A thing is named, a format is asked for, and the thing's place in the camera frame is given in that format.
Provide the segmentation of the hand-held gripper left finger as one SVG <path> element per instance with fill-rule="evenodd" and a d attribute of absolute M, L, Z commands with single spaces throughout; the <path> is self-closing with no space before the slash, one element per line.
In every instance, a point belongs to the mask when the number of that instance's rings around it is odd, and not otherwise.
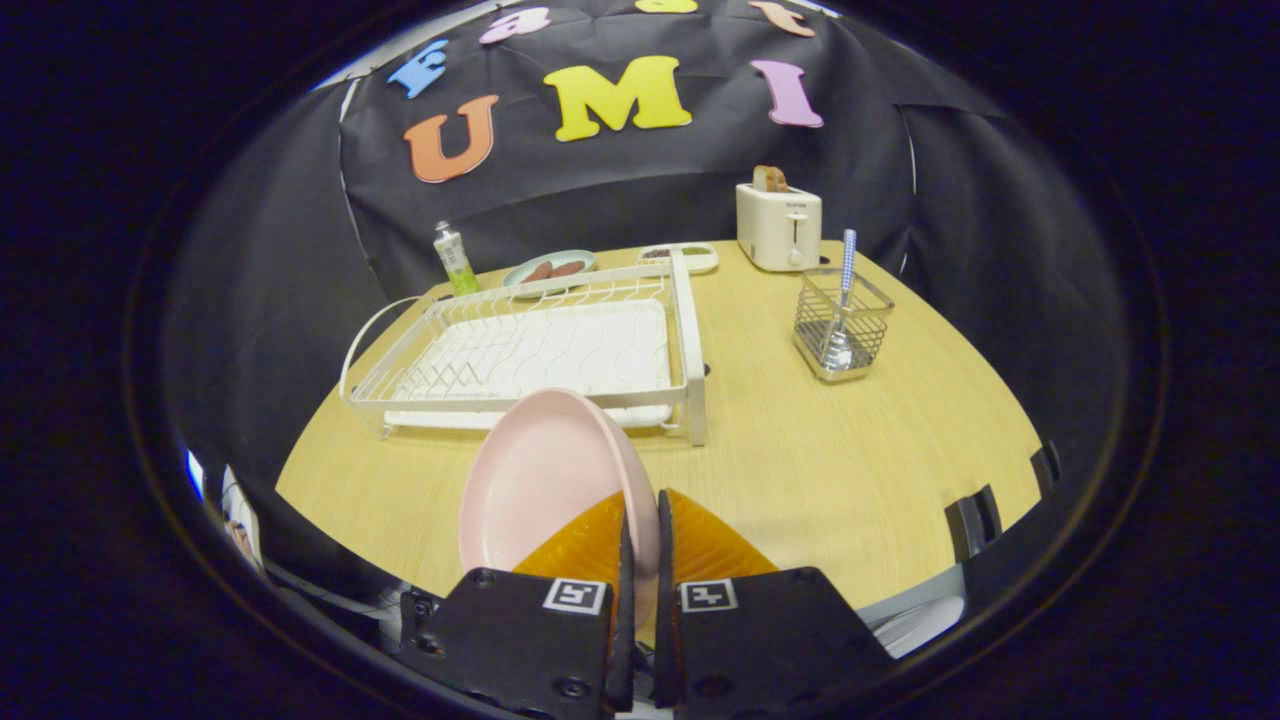
<path fill-rule="evenodd" d="M 475 568 L 401 597 L 403 666 L 516 717 L 611 719 L 632 706 L 635 557 L 622 495 L 515 570 Z"/>

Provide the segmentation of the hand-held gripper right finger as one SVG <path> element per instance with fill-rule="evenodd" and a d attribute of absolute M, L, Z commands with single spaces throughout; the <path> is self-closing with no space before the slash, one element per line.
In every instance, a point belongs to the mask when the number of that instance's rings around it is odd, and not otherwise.
<path fill-rule="evenodd" d="M 655 702 L 677 719 L 812 719 L 861 707 L 892 665 L 817 568 L 773 569 L 675 489 L 658 498 Z"/>

